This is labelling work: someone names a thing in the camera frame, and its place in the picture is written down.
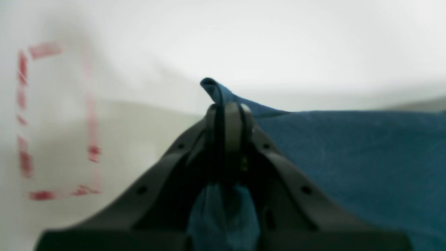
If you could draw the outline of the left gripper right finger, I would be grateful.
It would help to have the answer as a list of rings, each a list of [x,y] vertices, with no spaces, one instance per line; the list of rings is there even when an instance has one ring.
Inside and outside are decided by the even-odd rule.
[[[257,251],[407,251],[402,232],[347,212],[295,167],[246,105],[225,105],[225,184],[245,185],[260,236]]]

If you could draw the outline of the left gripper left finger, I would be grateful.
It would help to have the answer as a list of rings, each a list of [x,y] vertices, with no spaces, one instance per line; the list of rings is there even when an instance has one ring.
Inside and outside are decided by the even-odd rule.
[[[191,251],[192,206],[214,177],[215,140],[223,108],[182,133],[146,173],[106,208],[85,221],[46,231],[37,251]]]

